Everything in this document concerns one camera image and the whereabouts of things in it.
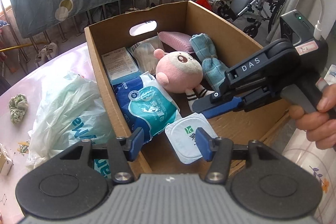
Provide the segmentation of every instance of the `finger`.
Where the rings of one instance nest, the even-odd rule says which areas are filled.
[[[302,118],[302,116],[304,114],[305,114],[305,111],[300,106],[292,105],[289,108],[289,115],[294,120],[298,120],[298,119]]]
[[[307,131],[307,139],[316,142],[336,133],[336,120],[329,120],[317,129]]]
[[[327,86],[323,90],[321,100],[317,105],[317,109],[320,112],[327,112],[336,105],[336,84]]]
[[[329,136],[328,138],[325,138],[323,140],[320,140],[318,142],[316,142],[316,147],[318,149],[328,149],[328,148],[332,148],[336,143],[336,134]]]
[[[305,114],[301,119],[298,119],[296,121],[296,127],[301,130],[313,130],[320,127],[328,120],[328,113],[313,112]]]

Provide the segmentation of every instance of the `blue towel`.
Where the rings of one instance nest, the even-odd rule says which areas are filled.
[[[212,90],[219,91],[219,86],[224,82],[224,72],[228,69],[222,61],[217,59],[215,45],[209,36],[204,33],[195,34],[190,43],[202,62],[203,74]]]

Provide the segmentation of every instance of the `screw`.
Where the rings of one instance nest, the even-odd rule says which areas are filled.
[[[220,181],[224,179],[224,175],[219,172],[211,172],[208,174],[208,179],[211,181]]]
[[[117,181],[127,181],[127,180],[130,180],[131,178],[131,174],[130,173],[127,173],[127,172],[119,172],[119,173],[116,173],[114,175],[114,178],[117,180]]]

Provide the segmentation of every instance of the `green scrunchie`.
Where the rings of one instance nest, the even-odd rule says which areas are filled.
[[[12,123],[19,123],[28,109],[27,97],[18,94],[9,101],[10,120]]]

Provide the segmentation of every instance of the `gray grip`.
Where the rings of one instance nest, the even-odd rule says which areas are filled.
[[[57,223],[26,217],[21,224]],[[317,224],[311,216],[279,221],[258,217],[239,207],[221,185],[198,175],[143,174],[136,182],[114,188],[107,201],[84,216],[62,224]]]
[[[283,99],[286,99],[293,105],[301,106],[306,113],[313,113],[316,111],[312,103],[308,100],[308,98],[304,95],[304,93],[295,84],[285,87],[280,92],[280,97]]]

